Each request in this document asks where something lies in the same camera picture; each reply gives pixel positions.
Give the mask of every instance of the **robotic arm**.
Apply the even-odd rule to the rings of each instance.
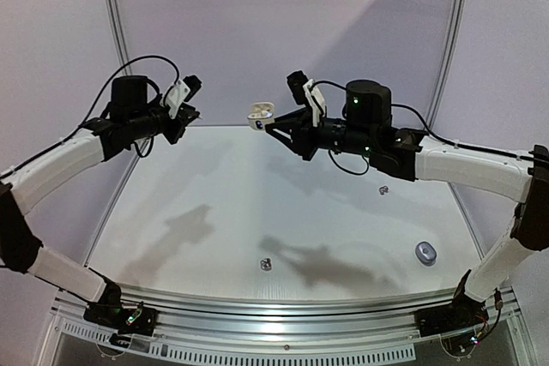
[[[148,85],[157,96],[148,102]],[[101,117],[81,124],[63,144],[17,171],[0,177],[0,258],[6,268],[29,273],[88,304],[87,321],[119,333],[152,335],[156,311],[124,309],[118,285],[88,267],[49,249],[30,231],[25,216],[54,189],[82,171],[113,158],[137,140],[163,135],[171,144],[200,113],[188,102],[202,83],[196,76],[178,80],[162,96],[146,76],[112,82],[112,99]]]
[[[522,261],[549,247],[547,149],[535,146],[531,152],[507,152],[448,141],[426,124],[426,131],[394,128],[391,107],[419,113],[392,105],[390,90],[374,81],[351,81],[341,87],[314,82],[299,71],[289,75],[287,83],[296,103],[305,107],[273,118],[272,107],[261,112],[253,105],[249,121],[253,129],[264,129],[303,160],[311,160],[318,149],[354,153],[369,158],[372,167],[392,177],[460,183],[517,202],[510,228],[482,262],[463,276],[452,302],[415,315],[422,336],[474,326],[479,323],[477,316],[487,319],[486,299]],[[317,87],[321,83],[346,91],[342,118],[327,117]],[[496,306],[500,307],[498,295]]]

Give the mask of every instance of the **white table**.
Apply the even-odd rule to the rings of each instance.
[[[421,241],[438,252],[433,267],[415,256]],[[159,291],[325,301],[453,288],[478,261],[445,183],[354,177],[246,127],[195,127],[139,161],[90,267]]]

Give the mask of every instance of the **white tabletop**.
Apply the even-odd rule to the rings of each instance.
[[[359,157],[337,159],[364,167]],[[432,267],[415,256],[422,241],[438,253]],[[183,294],[340,300],[455,287],[478,261],[446,183],[373,169],[354,177],[325,152],[304,162],[246,127],[195,127],[173,147],[158,137],[139,161],[90,267]]]

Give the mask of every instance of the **perforated metal strip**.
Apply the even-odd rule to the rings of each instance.
[[[65,319],[63,333],[89,342],[139,356],[153,357],[175,363],[214,366],[361,366],[397,364],[415,360],[413,345],[399,345],[373,351],[355,351],[342,355],[239,355],[220,351],[201,351],[179,345],[140,340],[142,350],[120,349],[108,343],[111,333],[100,327]]]

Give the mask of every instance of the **screw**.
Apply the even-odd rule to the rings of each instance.
[[[261,270],[263,270],[264,272],[268,272],[273,268],[273,264],[271,263],[271,260],[268,257],[260,261],[259,264],[260,264]]]

